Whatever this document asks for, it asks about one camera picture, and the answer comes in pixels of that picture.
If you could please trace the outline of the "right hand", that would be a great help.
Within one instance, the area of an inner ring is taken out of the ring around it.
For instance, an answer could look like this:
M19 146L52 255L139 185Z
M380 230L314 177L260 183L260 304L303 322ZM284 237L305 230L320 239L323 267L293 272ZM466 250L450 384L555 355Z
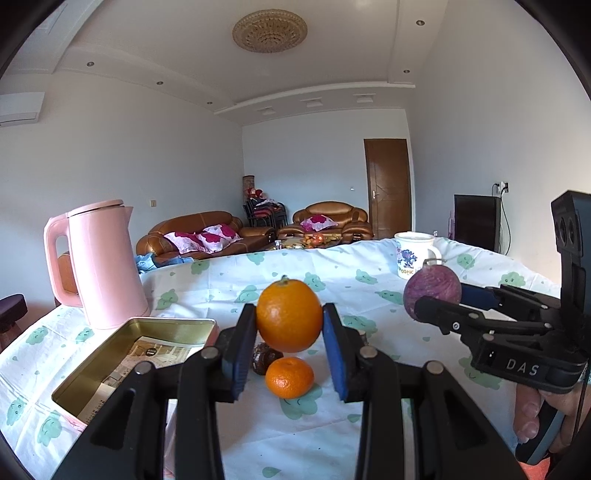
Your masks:
M578 384L567 394L553 394L518 384L513 422L518 441L527 443L538 435L539 412L544 404L548 404L565 415L560 433L554 438L549 451L560 453L567 449L572 442L581 390L582 384Z

